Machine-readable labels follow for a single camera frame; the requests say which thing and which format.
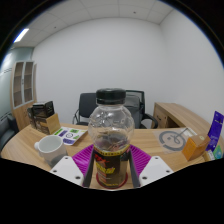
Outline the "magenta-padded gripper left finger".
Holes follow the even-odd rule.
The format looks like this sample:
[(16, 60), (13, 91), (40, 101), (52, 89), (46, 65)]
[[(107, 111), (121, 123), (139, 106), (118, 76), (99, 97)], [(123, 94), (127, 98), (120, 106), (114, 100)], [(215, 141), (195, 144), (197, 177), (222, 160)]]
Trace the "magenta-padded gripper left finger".
[(93, 146), (89, 145), (74, 156), (64, 156), (50, 172), (76, 185), (88, 188), (94, 164)]

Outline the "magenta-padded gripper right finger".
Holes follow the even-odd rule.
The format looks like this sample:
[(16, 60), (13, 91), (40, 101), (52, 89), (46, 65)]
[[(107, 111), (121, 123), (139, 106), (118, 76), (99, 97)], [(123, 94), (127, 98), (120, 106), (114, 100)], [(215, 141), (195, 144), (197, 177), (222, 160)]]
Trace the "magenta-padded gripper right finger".
[(134, 145), (130, 146), (130, 170), (134, 188), (143, 187), (173, 173), (159, 156), (150, 156)]

